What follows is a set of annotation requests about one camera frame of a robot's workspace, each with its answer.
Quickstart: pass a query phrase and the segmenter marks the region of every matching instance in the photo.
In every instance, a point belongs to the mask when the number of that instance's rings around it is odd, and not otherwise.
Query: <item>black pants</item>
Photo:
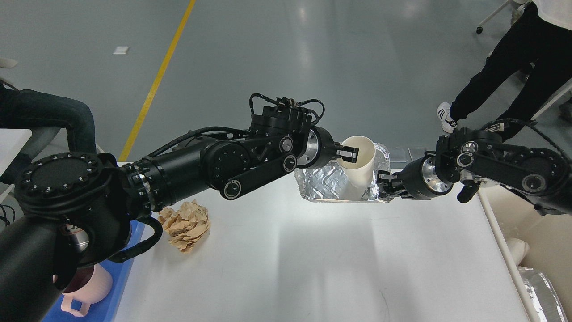
[[[93,116],[84,103],[29,89],[13,91],[0,83],[0,128],[60,127],[67,130],[70,151],[96,153]],[[31,162],[18,153],[0,182],[12,184]]]
[[[538,17],[531,3],[500,40],[483,70],[476,74],[451,104],[451,118],[460,120],[476,111],[514,72],[535,62],[520,94],[498,119],[529,121],[542,104],[572,77],[572,30]],[[510,125],[503,139],[515,136],[522,126]]]

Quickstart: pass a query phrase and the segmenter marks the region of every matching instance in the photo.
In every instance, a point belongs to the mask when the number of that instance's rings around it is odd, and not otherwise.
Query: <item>crumpled paper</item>
[[[210,229],[208,210],[196,200],[185,201],[177,211],[169,207],[163,208],[158,220],[170,236],[169,243],[183,253],[189,253]]]

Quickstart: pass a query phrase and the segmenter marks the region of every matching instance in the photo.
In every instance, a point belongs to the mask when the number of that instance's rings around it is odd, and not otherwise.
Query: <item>yellow floor line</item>
[[[151,89],[149,90],[149,93],[147,94],[147,99],[143,103],[143,107],[141,107],[141,112],[139,112],[139,116],[137,117],[137,120],[135,121],[135,125],[133,125],[133,128],[131,129],[131,133],[129,134],[129,137],[127,138],[127,142],[125,142],[125,146],[123,146],[123,151],[121,151],[121,155],[119,156],[119,161],[121,161],[121,162],[124,162],[127,160],[127,157],[129,156],[129,153],[131,152],[131,148],[133,148],[133,144],[135,143],[135,139],[137,138],[137,135],[139,134],[139,130],[141,129],[141,126],[143,125],[143,122],[145,121],[145,117],[147,116],[147,112],[149,112],[149,107],[151,107],[151,103],[153,102],[153,99],[155,98],[155,93],[157,93],[157,89],[159,88],[159,85],[161,84],[161,80],[163,79],[163,75],[165,74],[165,71],[167,70],[167,66],[169,66],[169,61],[171,61],[171,57],[173,56],[173,52],[175,51],[175,48],[177,47],[177,43],[179,41],[179,38],[181,38],[182,31],[185,28],[186,21],[189,18],[190,12],[193,10],[193,6],[194,6],[195,1],[196,0],[190,0],[189,5],[186,7],[185,14],[182,16],[181,23],[179,24],[179,27],[177,28],[177,32],[175,32],[175,36],[173,37],[173,40],[171,41],[171,45],[169,46],[169,49],[167,50],[167,54],[165,55],[165,58],[163,58],[163,63],[161,63],[161,67],[159,67],[159,71],[157,72],[157,76],[155,76],[155,80],[153,81],[153,85],[151,86]]]

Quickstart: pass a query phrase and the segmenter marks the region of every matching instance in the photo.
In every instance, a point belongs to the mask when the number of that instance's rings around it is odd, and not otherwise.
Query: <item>black robotic arm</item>
[[[519,120],[491,122],[482,129],[462,128],[439,137],[435,151],[408,164],[401,172],[378,173],[380,197],[428,200],[464,187],[457,196],[468,202],[481,182],[493,180],[529,201],[541,214],[572,214],[570,159],[554,142],[537,131],[556,150],[527,148],[502,143],[495,133]]]
[[[270,103],[260,115],[253,99]],[[305,105],[318,103],[321,114]],[[0,321],[42,319],[76,273],[110,259],[123,262],[151,248],[162,227],[153,211],[207,188],[233,200],[295,168],[332,159],[356,162],[358,149],[341,146],[317,123],[319,100],[250,98],[248,130],[190,131],[140,160],[117,166],[111,154],[63,153],[32,164],[15,197],[24,218],[0,235]],[[154,235],[122,250],[130,221]]]

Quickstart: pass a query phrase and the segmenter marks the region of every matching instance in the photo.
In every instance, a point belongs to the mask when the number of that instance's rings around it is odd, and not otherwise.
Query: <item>aluminum foil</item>
[[[519,267],[522,281],[529,293],[541,321],[546,322],[567,322],[562,304],[556,295],[556,291],[550,280],[533,268]]]
[[[374,145],[374,170],[371,172],[371,183],[368,187],[359,189],[351,185],[340,165],[331,161],[322,168],[294,171],[302,198],[312,202],[387,202],[378,198],[379,188],[375,174],[379,170],[390,171],[389,153],[384,145]]]

